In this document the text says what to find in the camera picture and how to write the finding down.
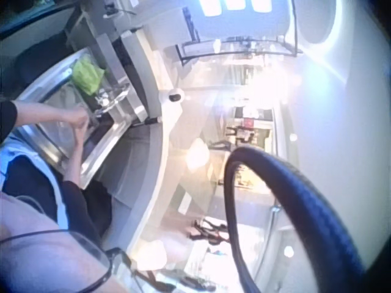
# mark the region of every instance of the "wire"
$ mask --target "wire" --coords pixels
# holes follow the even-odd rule
[[[142,289],[142,286],[140,285],[139,280],[137,280],[136,277],[137,277],[137,275],[134,272],[132,272],[132,278],[136,281],[136,284],[137,284],[138,288],[140,289],[141,293],[144,293],[144,290]]]
[[[32,197],[29,197],[28,195],[19,195],[19,196],[15,197],[15,198],[17,198],[17,199],[19,199],[20,201],[23,201],[23,202],[26,202],[26,200],[27,201],[31,201],[33,204],[35,204],[37,206],[37,208],[40,210],[41,214],[47,215],[44,212],[44,210],[43,210],[42,206],[40,205],[40,203],[37,200],[33,199]]]

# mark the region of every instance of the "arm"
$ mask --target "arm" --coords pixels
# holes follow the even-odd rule
[[[80,187],[81,159],[83,154],[84,136],[87,131],[88,119],[80,128],[73,128],[75,136],[75,148],[68,161],[67,169],[64,174],[64,181],[71,181]]]
[[[17,116],[15,126],[37,124],[47,121],[64,121],[73,126],[80,126],[87,117],[87,112],[81,108],[61,109],[43,103],[12,102],[16,106]]]

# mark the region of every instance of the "bright light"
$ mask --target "bright light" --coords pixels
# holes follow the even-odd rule
[[[221,40],[217,39],[213,42],[213,51],[215,54],[219,54],[221,51]]]
[[[161,240],[147,242],[133,255],[138,270],[160,270],[167,264],[167,253]]]
[[[295,87],[299,87],[302,84],[302,78],[300,75],[293,75],[291,78],[291,84]]]
[[[297,136],[295,133],[291,133],[291,134],[290,134],[289,140],[290,140],[291,142],[295,142],[295,141],[297,141],[297,139],[298,139],[298,136]]]
[[[271,12],[271,0],[251,0],[252,8],[256,12],[268,13]]]
[[[106,107],[110,103],[110,101],[109,99],[103,98],[100,103],[102,107]]]
[[[285,255],[287,258],[293,257],[293,255],[294,255],[293,247],[286,246],[283,250],[283,255]]]
[[[225,0],[228,10],[242,10],[246,8],[246,0]]]
[[[204,166],[209,161],[209,149],[202,139],[198,138],[193,141],[186,155],[186,163],[190,172]]]
[[[200,0],[200,4],[205,16],[218,16],[221,14],[220,0]]]

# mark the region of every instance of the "black sleeve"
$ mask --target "black sleeve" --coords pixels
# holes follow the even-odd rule
[[[67,207],[69,230],[76,231],[100,247],[101,239],[87,212],[87,203],[80,188],[71,181],[62,183],[62,198]]]
[[[10,101],[0,102],[0,143],[2,143],[12,131],[16,123],[18,112],[15,104]]]

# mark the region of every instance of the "ceiling light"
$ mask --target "ceiling light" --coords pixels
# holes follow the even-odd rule
[[[246,0],[225,0],[228,10],[242,10],[246,8]]]
[[[251,3],[256,12],[268,13],[272,10],[271,0],[251,0]]]
[[[295,141],[297,141],[297,139],[298,139],[298,136],[297,136],[295,133],[291,133],[291,134],[290,134],[289,140],[290,140],[291,142],[295,142]]]
[[[294,250],[292,246],[286,246],[283,250],[283,255],[285,255],[287,258],[291,258],[294,255]]]
[[[205,16],[218,16],[221,14],[220,0],[200,0],[200,4]]]

